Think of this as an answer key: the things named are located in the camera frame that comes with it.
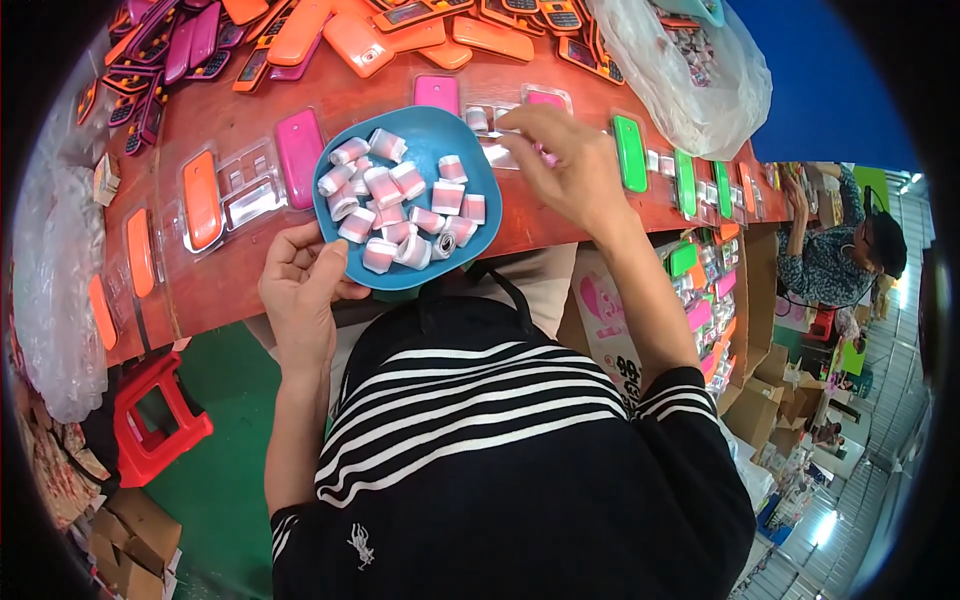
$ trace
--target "black and white striped shirt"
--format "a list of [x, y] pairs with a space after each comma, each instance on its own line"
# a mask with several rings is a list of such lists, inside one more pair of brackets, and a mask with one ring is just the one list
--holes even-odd
[[628, 414], [559, 345], [414, 348], [341, 400], [318, 501], [272, 519], [281, 600], [719, 598], [746, 560], [756, 523], [696, 369]]

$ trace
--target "left hand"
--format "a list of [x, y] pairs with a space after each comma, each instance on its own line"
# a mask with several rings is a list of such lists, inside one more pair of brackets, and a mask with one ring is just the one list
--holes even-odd
[[329, 369], [337, 345], [330, 304], [370, 294], [344, 277], [347, 248], [344, 240], [325, 244], [314, 221], [284, 229], [267, 251], [258, 287], [284, 379], [312, 380]]

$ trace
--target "floral shirt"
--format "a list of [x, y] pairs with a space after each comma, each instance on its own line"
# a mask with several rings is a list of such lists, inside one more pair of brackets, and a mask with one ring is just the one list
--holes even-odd
[[876, 274], [856, 264], [843, 252], [853, 244], [853, 233], [866, 219], [860, 188], [853, 172], [840, 166], [840, 198], [843, 200], [843, 225], [820, 233], [804, 235], [804, 253], [791, 256], [786, 253], [789, 236], [778, 231], [780, 251], [777, 272], [780, 280], [794, 294], [807, 301], [831, 306], [846, 306], [860, 300], [873, 285]]

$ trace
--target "embroidered logo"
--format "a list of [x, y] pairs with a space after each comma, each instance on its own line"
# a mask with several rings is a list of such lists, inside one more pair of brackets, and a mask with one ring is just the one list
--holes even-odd
[[353, 527], [350, 529], [351, 540], [347, 540], [347, 543], [356, 548], [357, 553], [360, 555], [360, 561], [363, 562], [360, 566], [357, 567], [359, 570], [363, 570], [363, 567], [373, 562], [373, 548], [367, 547], [367, 540], [370, 539], [370, 535], [367, 533], [367, 530], [360, 523], [353, 523]]

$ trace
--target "blue plate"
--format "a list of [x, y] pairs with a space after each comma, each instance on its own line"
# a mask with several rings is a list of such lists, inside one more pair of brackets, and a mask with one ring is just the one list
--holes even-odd
[[[317, 189], [317, 181], [333, 168], [329, 158], [331, 151], [336, 150], [352, 137], [370, 139], [373, 130], [377, 128], [383, 128], [406, 140], [408, 150], [403, 155], [403, 159], [413, 160], [417, 164], [420, 174], [423, 175], [423, 180], [426, 181], [426, 192], [409, 202], [403, 203], [403, 207], [408, 212], [411, 206], [430, 209], [430, 194], [433, 183], [440, 178], [438, 161], [441, 156], [447, 155], [457, 155], [463, 162], [467, 177], [469, 177], [467, 193], [483, 194], [487, 201], [487, 222], [477, 228], [467, 245], [455, 249], [447, 260], [431, 262], [422, 271], [394, 263], [391, 265], [390, 271], [378, 275], [363, 266], [364, 245], [348, 241], [350, 245], [347, 260], [348, 277], [374, 290], [405, 290], [422, 285], [430, 279], [452, 271], [465, 262], [476, 258], [480, 252], [485, 250], [493, 241], [497, 230], [500, 229], [500, 220], [503, 218], [503, 198], [500, 196], [500, 187], [493, 176], [490, 163], [484, 156], [483, 148], [480, 147], [476, 136], [467, 127], [466, 123], [455, 114], [442, 108], [401, 108], [347, 128], [326, 145], [326, 149], [320, 156], [320, 161], [313, 173], [313, 207], [317, 211], [320, 230], [327, 242], [338, 239], [337, 229], [340, 225], [330, 218], [330, 211], [326, 207], [326, 198], [320, 195]], [[370, 158], [378, 166], [396, 166], [396, 163], [379, 156], [370, 155]], [[360, 199], [361, 205], [369, 199], [369, 197], [362, 197]], [[379, 232], [372, 231], [371, 235], [378, 237]], [[430, 241], [433, 241], [436, 237], [435, 235], [427, 235], [424, 231], [421, 231], [420, 235]]]

